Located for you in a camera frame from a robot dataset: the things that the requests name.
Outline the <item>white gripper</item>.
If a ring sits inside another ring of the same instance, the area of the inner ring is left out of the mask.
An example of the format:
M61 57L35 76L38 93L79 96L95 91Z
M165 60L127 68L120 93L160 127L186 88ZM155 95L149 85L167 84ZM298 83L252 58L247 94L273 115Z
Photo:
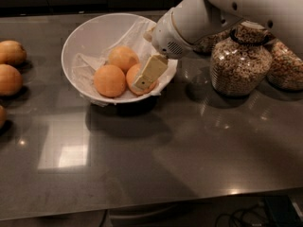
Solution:
M146 64L139 69L132 84L138 91L150 88L164 74L168 69L167 58L179 60L192 50L192 46L177 31L173 21L173 9L167 11L154 28L146 30L143 38L151 42L154 49L163 56L150 56Z

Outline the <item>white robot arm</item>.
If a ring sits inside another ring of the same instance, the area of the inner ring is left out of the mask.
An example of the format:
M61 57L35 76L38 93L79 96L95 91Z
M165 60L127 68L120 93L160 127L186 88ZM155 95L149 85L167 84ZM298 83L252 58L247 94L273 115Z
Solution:
M166 59L181 59L203 38L242 22L257 23L303 56L303 0L183 0L148 33Z

